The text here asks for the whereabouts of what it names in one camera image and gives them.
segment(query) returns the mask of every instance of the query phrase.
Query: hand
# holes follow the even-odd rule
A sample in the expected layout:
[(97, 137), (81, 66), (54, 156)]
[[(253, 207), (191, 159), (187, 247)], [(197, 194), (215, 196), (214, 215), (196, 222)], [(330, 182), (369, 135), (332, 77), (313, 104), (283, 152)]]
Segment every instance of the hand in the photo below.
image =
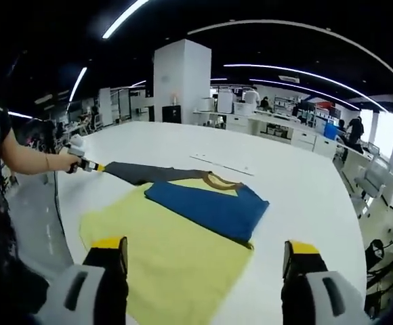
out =
[(81, 159), (74, 154), (68, 154), (67, 152), (61, 152), (56, 155), (55, 165), (53, 167), (56, 171), (70, 171), (71, 166), (74, 163), (80, 163)]

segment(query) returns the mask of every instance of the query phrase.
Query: storage box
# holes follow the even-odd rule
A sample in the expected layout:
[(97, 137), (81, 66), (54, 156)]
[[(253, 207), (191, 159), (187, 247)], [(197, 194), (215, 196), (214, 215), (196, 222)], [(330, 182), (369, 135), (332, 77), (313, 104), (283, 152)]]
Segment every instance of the storage box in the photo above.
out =
[(236, 115), (249, 116), (253, 114), (255, 105), (246, 103), (234, 103), (234, 113)]
[(199, 100), (199, 112), (213, 112), (215, 110), (215, 100), (213, 98), (201, 98)]
[(229, 89), (221, 89), (218, 93), (218, 112), (232, 113), (232, 99), (233, 93)]

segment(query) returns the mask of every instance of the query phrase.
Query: ceiling light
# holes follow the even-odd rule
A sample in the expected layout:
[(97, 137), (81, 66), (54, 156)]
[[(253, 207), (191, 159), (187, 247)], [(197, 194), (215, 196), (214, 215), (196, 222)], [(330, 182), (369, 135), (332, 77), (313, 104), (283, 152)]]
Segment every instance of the ceiling light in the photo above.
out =
[(223, 22), (221, 24), (214, 24), (214, 25), (198, 28), (196, 30), (192, 30), (192, 31), (188, 32), (188, 35), (197, 34), (199, 32), (201, 33), (201, 32), (207, 31), (207, 30), (215, 29), (215, 28), (222, 28), (222, 27), (227, 27), (227, 26), (243, 25), (243, 24), (280, 24), (280, 25), (306, 28), (306, 29), (310, 29), (310, 30), (315, 30), (320, 33), (325, 33), (326, 35), (330, 35), (332, 37), (336, 37), (338, 39), (341, 39), (342, 41), (345, 41), (345, 42), (357, 47), (361, 51), (367, 53), (369, 56), (372, 56), (374, 59), (376, 59), (378, 62), (380, 62), (380, 64), (383, 64), (385, 66), (385, 68), (387, 68), (393, 74), (393, 67), (391, 67), (388, 63), (383, 61), (380, 57), (378, 57), (377, 55), (375, 55), (373, 52), (366, 49), (362, 45), (360, 45), (360, 44), (352, 41), (351, 39), (348, 39), (347, 37), (344, 37), (340, 34), (337, 34), (332, 31), (328, 31), (325, 28), (320, 28), (320, 27), (316, 27), (313, 25), (303, 24), (301, 22), (289, 22), (286, 20), (274, 20), (274, 19), (239, 20), (237, 22)]
[(75, 93), (76, 93), (76, 89), (77, 89), (77, 87), (79, 86), (79, 83), (81, 83), (81, 80), (82, 80), (82, 78), (83, 78), (83, 75), (84, 75), (86, 72), (87, 72), (87, 68), (85, 67), (85, 68), (83, 68), (83, 69), (81, 70), (81, 73), (79, 73), (79, 76), (77, 77), (76, 83), (75, 83), (75, 85), (73, 86), (73, 90), (72, 90), (72, 93), (71, 93), (71, 95), (70, 95), (69, 102), (71, 102), (71, 101), (73, 100), (73, 97), (75, 96)]
[(103, 34), (103, 39), (108, 39), (117, 29), (120, 27), (128, 17), (135, 13), (136, 10), (140, 9), (149, 0), (137, 0), (133, 5), (131, 5), (125, 12), (123, 12), (117, 20), (108, 28), (108, 30)]
[(313, 90), (313, 89), (309, 89), (309, 88), (305, 88), (305, 87), (301, 87), (301, 86), (297, 86), (297, 85), (292, 85), (291, 83), (280, 83), (278, 81), (269, 81), (269, 80), (260, 80), (260, 79), (249, 79), (250, 81), (255, 81), (256, 83), (274, 83), (276, 85), (284, 85), (284, 86), (289, 86), (289, 87), (294, 87), (294, 88), (299, 88), (299, 89), (303, 89), (306, 91), (312, 91), (313, 93), (317, 93), (319, 95), (323, 95), (329, 98), (332, 98), (334, 100), (337, 100), (345, 105), (348, 105), (350, 107), (353, 107), (355, 110), (360, 110), (359, 108), (357, 108), (355, 105), (352, 105), (351, 103), (347, 103), (339, 98), (333, 97), (331, 95), (328, 95), (326, 93), (322, 93), (321, 91), (317, 91), (317, 90)]
[(52, 99), (52, 94), (46, 95), (45, 97), (39, 98), (38, 100), (36, 100), (34, 103), (38, 104), (42, 104), (44, 102), (47, 102), (48, 100)]
[(312, 76), (312, 77), (316, 77), (316, 78), (320, 78), (322, 80), (328, 81), (330, 83), (334, 83), (340, 87), (346, 88), (350, 91), (353, 91), (354, 93), (357, 93), (359, 96), (362, 96), (364, 98), (366, 98), (367, 100), (369, 100), (370, 102), (372, 102), (373, 104), (375, 104), (377, 107), (379, 107), (380, 109), (384, 110), (385, 112), (388, 112), (388, 110), (386, 108), (384, 108), (382, 105), (380, 105), (379, 103), (377, 103), (375, 100), (373, 100), (372, 98), (368, 97), (367, 95), (361, 93), (360, 91), (357, 91), (343, 83), (339, 83), (338, 81), (320, 76), (318, 74), (314, 74), (311, 72), (306, 72), (306, 71), (301, 71), (301, 70), (296, 70), (296, 69), (291, 69), (291, 68), (283, 68), (282, 66), (264, 66), (261, 64), (225, 64), (225, 67), (237, 67), (237, 66), (246, 66), (246, 67), (252, 67), (252, 68), (271, 68), (271, 69), (277, 69), (277, 70), (285, 70), (285, 71), (291, 71), (291, 72), (296, 72), (296, 73), (303, 73), (303, 74), (307, 74), (308, 76)]
[(16, 112), (8, 112), (8, 114), (9, 114), (9, 115), (12, 115), (12, 116), (18, 116), (18, 117), (23, 117), (23, 118), (29, 118), (30, 120), (33, 119), (32, 116), (23, 115), (23, 114), (19, 114), (19, 113), (16, 113)]
[(133, 88), (133, 87), (136, 87), (136, 86), (142, 85), (143, 83), (146, 83), (146, 82), (147, 82), (147, 80), (140, 81), (139, 83), (136, 83), (135, 85), (132, 85), (132, 86), (130, 86), (130, 87), (131, 87), (131, 88)]
[(18, 117), (23, 117), (23, 118), (29, 118), (30, 120), (33, 119), (32, 116), (23, 115), (23, 114), (19, 114), (19, 113), (16, 113), (16, 112), (8, 112), (8, 114), (9, 114), (9, 115), (12, 115), (12, 116), (18, 116)]

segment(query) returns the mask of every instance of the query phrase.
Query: white table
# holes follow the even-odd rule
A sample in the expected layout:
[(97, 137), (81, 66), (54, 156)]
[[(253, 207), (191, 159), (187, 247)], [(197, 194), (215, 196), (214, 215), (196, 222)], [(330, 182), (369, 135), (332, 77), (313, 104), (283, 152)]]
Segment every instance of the white table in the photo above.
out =
[(272, 113), (265, 110), (255, 110), (256, 114), (267, 115), (267, 116), (274, 116), (274, 117), (281, 117), (287, 119), (288, 121), (293, 121), (295, 123), (301, 123), (301, 121), (296, 116), (286, 115), (286, 114), (279, 114), (279, 113)]
[(274, 116), (266, 116), (266, 115), (262, 115), (262, 114), (254, 114), (251, 116), (248, 116), (248, 119), (250, 121), (254, 121), (254, 122), (262, 122), (262, 123), (271, 123), (271, 124), (275, 124), (275, 125), (280, 125), (282, 127), (289, 127), (293, 130), (300, 130), (300, 131), (306, 131), (309, 134), (315, 134), (318, 135), (318, 133), (316, 132), (315, 129), (311, 128), (311, 127), (307, 127), (306, 125), (300, 124), (300, 123), (296, 123), (290, 120), (285, 120), (282, 118), (276, 118)]
[[(213, 171), (247, 184), (270, 202), (253, 233), (253, 256), (213, 324), (282, 324), (282, 268), (288, 239), (317, 247), (327, 267), (339, 271), (365, 299), (367, 271), (359, 224), (330, 160), (260, 137), (169, 123), (126, 123), (84, 139), (86, 157), (99, 163), (115, 160)], [(255, 176), (191, 158), (195, 153), (242, 162)], [(108, 174), (58, 173), (61, 218), (75, 263), (87, 254), (79, 237), (82, 214), (113, 203), (132, 188)]]

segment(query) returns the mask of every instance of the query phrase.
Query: blue container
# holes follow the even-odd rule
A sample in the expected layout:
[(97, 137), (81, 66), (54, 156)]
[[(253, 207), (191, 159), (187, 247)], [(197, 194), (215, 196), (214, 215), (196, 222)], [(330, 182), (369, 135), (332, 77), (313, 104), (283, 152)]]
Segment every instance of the blue container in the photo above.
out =
[(335, 140), (337, 134), (338, 134), (338, 128), (331, 123), (326, 123), (325, 137), (327, 137), (330, 140)]

